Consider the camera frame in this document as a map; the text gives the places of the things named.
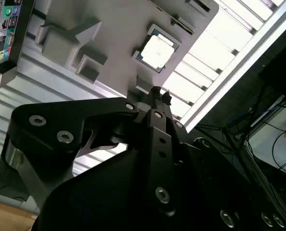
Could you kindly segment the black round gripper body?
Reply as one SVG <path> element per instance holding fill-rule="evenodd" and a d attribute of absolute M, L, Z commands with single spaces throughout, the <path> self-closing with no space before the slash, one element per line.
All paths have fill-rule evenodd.
<path fill-rule="evenodd" d="M 286 231 L 286 209 L 246 149 L 176 160 L 167 126 L 126 124 L 129 147 L 54 189 L 40 231 Z"/>

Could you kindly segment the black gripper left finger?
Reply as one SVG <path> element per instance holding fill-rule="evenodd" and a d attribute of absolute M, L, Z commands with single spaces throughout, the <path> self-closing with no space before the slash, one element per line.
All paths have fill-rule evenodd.
<path fill-rule="evenodd" d="M 23 183 L 42 210 L 50 193 L 126 151 L 127 123 L 167 126 L 160 87 L 142 102 L 126 98 L 26 104 L 11 115 L 0 159 L 8 182 Z"/>

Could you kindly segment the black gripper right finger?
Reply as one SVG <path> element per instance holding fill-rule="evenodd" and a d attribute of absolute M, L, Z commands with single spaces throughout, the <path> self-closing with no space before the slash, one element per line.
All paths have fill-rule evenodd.
<path fill-rule="evenodd" d="M 170 92 L 164 92 L 162 94 L 162 103 L 167 118 L 167 133 L 173 139 L 174 158 L 183 161 L 189 154 L 195 154 L 201 160 L 202 157 L 212 154 L 213 145 L 208 140 L 203 137 L 191 138 L 185 126 L 173 117 L 170 107 L 171 101 Z"/>

